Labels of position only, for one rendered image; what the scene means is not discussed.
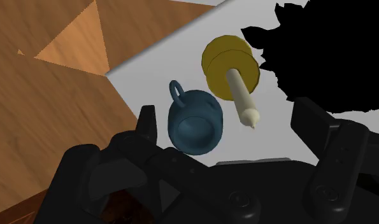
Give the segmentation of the blue mug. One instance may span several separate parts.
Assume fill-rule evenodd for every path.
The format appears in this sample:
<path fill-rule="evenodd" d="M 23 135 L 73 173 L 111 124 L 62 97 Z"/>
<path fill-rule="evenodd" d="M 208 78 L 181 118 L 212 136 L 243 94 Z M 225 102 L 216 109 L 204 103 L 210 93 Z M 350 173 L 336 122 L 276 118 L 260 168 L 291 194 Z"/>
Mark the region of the blue mug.
<path fill-rule="evenodd" d="M 223 111 L 214 96 L 202 90 L 184 91 L 172 80 L 173 100 L 168 113 L 168 135 L 172 144 L 189 155 L 204 155 L 222 138 Z"/>

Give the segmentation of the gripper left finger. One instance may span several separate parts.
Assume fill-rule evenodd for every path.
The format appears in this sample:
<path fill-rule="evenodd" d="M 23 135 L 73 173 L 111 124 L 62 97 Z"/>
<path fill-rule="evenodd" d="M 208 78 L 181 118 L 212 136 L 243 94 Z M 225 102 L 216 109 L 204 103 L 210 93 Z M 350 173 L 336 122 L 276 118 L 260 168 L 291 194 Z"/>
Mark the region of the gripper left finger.
<path fill-rule="evenodd" d="M 101 213 L 120 190 L 129 190 L 155 224 L 259 224 L 260 200 L 236 172 L 220 172 L 156 140 L 155 108 L 146 105 L 136 129 L 114 135 L 105 149 L 68 149 L 34 224 L 106 224 Z"/>

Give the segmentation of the black leafy plant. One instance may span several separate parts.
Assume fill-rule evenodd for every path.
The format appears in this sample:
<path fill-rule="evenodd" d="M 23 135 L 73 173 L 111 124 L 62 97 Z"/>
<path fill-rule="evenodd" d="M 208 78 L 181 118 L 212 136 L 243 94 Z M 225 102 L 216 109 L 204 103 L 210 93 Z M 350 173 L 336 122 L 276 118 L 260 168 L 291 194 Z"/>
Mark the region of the black leafy plant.
<path fill-rule="evenodd" d="M 242 30 L 262 50 L 289 101 L 330 113 L 379 109 L 379 0 L 308 0 L 275 6 L 279 26 Z"/>

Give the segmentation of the cream candle on yellow holder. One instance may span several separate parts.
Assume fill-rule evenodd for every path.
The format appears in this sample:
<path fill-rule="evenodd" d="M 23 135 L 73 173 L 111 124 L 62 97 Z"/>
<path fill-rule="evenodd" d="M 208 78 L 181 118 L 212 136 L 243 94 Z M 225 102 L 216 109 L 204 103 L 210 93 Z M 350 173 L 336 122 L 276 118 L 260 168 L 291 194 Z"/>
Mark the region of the cream candle on yellow holder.
<path fill-rule="evenodd" d="M 259 84 L 260 69 L 247 42 L 233 35 L 213 39 L 202 53 L 201 67 L 211 92 L 232 101 L 240 122 L 254 129 L 260 113 L 250 94 Z"/>

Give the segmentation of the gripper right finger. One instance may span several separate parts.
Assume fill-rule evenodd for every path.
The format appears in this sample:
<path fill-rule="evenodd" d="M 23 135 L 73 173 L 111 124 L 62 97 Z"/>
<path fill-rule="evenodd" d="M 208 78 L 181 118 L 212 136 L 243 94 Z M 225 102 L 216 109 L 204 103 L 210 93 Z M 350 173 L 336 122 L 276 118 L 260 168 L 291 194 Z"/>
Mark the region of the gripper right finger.
<path fill-rule="evenodd" d="M 307 97 L 295 99 L 290 126 L 318 158 L 303 193 L 315 223 L 379 224 L 379 134 Z"/>

